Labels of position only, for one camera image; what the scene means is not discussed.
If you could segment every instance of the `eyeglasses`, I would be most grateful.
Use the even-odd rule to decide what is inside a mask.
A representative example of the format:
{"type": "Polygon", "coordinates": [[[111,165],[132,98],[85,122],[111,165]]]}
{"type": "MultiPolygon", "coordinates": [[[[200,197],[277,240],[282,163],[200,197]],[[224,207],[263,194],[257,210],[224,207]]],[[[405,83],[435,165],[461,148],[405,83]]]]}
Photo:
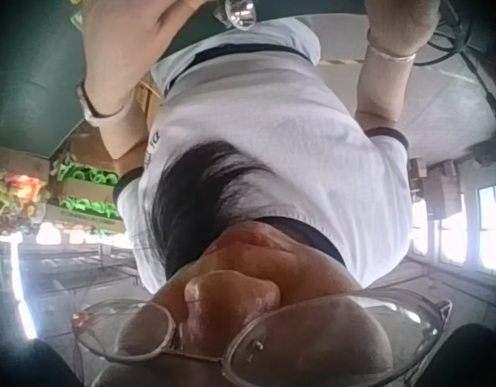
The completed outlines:
{"type": "Polygon", "coordinates": [[[403,289],[318,298],[250,322],[221,358],[178,348],[171,314],[150,302],[100,302],[75,315],[72,327],[79,344],[115,363],[178,356],[220,363],[239,387],[377,387],[410,379],[421,368],[451,310],[450,301],[433,303],[403,289]]]}

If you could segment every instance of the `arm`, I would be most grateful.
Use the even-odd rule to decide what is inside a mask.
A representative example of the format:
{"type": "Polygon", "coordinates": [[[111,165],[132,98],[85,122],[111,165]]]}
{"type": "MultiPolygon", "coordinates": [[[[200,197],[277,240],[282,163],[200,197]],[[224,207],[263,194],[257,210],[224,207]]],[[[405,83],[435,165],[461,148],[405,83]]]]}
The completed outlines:
{"type": "Polygon", "coordinates": [[[431,38],[440,0],[366,0],[369,44],[357,85],[363,130],[396,128],[414,54],[431,38]]]}
{"type": "MultiPolygon", "coordinates": [[[[94,114],[105,118],[126,106],[141,77],[200,5],[201,0],[83,2],[83,89],[94,114]]],[[[137,101],[120,122],[99,130],[119,174],[143,164],[148,128],[137,101]]]]}

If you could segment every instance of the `eyeglass frame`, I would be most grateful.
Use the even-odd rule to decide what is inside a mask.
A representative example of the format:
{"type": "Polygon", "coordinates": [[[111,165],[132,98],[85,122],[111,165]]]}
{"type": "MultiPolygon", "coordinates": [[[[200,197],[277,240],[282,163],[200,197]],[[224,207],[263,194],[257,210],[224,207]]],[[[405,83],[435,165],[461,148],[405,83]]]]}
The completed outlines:
{"type": "Polygon", "coordinates": [[[341,299],[341,298],[354,298],[354,297],[360,297],[360,298],[389,298],[391,301],[400,301],[403,302],[403,300],[400,300],[400,298],[412,298],[416,300],[418,303],[418,306],[421,306],[424,304],[425,306],[428,306],[431,311],[434,311],[436,313],[436,318],[431,318],[429,321],[432,323],[433,320],[436,320],[437,323],[440,323],[439,326],[436,326],[435,329],[437,330],[436,338],[432,340],[428,347],[423,350],[420,353],[417,353],[411,360],[409,360],[406,364],[404,364],[402,367],[394,369],[389,371],[390,374],[386,377],[384,377],[382,380],[370,385],[370,387],[382,387],[387,384],[389,384],[391,381],[396,381],[399,377],[404,376],[404,379],[406,381],[411,381],[412,377],[424,366],[425,360],[427,358],[427,355],[432,351],[434,346],[439,342],[441,335],[444,333],[446,326],[448,324],[448,320],[450,318],[450,315],[452,313],[452,308],[453,304],[450,300],[443,300],[437,303],[432,302],[428,298],[424,297],[421,294],[412,292],[407,289],[363,289],[358,292],[354,293],[349,293],[349,294],[335,294],[335,295],[329,295],[329,296],[324,296],[321,298],[314,298],[311,300],[307,300],[304,302],[299,302],[296,304],[288,305],[283,308],[280,308],[278,310],[273,310],[268,313],[264,313],[261,316],[255,318],[253,321],[251,321],[246,327],[244,327],[228,344],[226,351],[224,352],[224,355],[221,357],[214,357],[214,356],[203,356],[203,355],[196,355],[196,354],[190,354],[190,353],[185,353],[182,350],[179,349],[172,349],[170,347],[166,347],[168,344],[171,344],[173,342],[173,339],[175,337],[175,334],[177,334],[177,329],[175,329],[175,322],[173,319],[173,316],[170,314],[170,312],[164,308],[163,306],[157,305],[153,302],[145,302],[141,300],[131,300],[131,299],[113,299],[113,300],[106,300],[103,302],[98,302],[96,304],[93,304],[92,306],[89,306],[82,310],[81,312],[75,314],[73,316],[73,321],[79,318],[82,314],[85,313],[86,310],[94,308],[96,306],[99,306],[101,304],[107,304],[109,302],[136,302],[138,304],[143,304],[146,306],[154,306],[158,310],[163,311],[165,314],[167,314],[168,321],[169,321],[169,327],[167,332],[172,332],[171,335],[167,335],[167,337],[164,339],[164,341],[159,345],[154,351],[145,354],[145,355],[135,355],[135,356],[110,356],[107,354],[104,354],[102,352],[98,352],[94,350],[92,347],[85,345],[84,341],[79,339],[79,333],[77,332],[77,328],[74,327],[74,324],[72,324],[72,330],[73,330],[73,335],[74,339],[76,341],[76,347],[78,347],[78,344],[80,344],[84,349],[89,351],[90,353],[106,360],[111,363],[116,363],[116,364],[124,364],[124,365],[131,365],[131,364],[136,364],[136,363],[141,363],[143,361],[149,361],[157,358],[158,356],[173,356],[176,358],[182,358],[186,360],[193,360],[193,361],[199,361],[199,362],[205,362],[205,363],[212,363],[212,364],[221,364],[222,366],[222,371],[223,375],[234,385],[237,385],[239,387],[260,387],[257,385],[254,385],[244,379],[241,379],[238,377],[235,373],[235,371],[232,369],[231,366],[231,358],[233,357],[233,354],[235,353],[236,349],[238,348],[239,343],[242,342],[244,337],[249,334],[254,327],[256,327],[261,321],[266,320],[267,318],[279,314],[283,311],[287,310],[292,310],[292,309],[298,309],[304,306],[313,306],[314,304],[320,304],[320,303],[326,303],[329,301],[332,301],[334,299],[341,299]]]}

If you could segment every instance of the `black sleeve trim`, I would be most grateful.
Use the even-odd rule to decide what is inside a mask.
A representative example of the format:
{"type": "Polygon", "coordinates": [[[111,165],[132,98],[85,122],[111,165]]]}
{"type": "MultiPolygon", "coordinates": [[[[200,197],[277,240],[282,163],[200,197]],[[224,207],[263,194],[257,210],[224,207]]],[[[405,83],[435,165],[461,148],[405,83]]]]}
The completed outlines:
{"type": "Polygon", "coordinates": [[[400,141],[400,143],[405,147],[406,151],[409,152],[409,141],[407,138],[396,129],[391,127],[375,127],[374,129],[369,129],[365,132],[368,137],[375,137],[377,135],[387,135],[388,137],[393,137],[394,139],[400,141]]]}
{"type": "Polygon", "coordinates": [[[139,179],[143,173],[144,167],[139,167],[132,169],[131,171],[120,177],[117,185],[113,187],[113,203],[115,203],[115,205],[117,205],[117,202],[119,201],[119,195],[124,190],[124,188],[126,188],[127,185],[132,181],[139,179]]]}

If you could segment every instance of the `black hair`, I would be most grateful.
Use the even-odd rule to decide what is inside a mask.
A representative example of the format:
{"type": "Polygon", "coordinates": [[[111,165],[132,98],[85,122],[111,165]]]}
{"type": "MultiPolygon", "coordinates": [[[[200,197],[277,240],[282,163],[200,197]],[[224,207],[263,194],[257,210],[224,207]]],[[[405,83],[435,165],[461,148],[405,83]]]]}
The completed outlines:
{"type": "Polygon", "coordinates": [[[271,173],[225,141],[195,145],[162,172],[150,237],[168,279],[196,261],[229,226],[249,218],[237,205],[250,189],[245,177],[258,172],[271,173]]]}

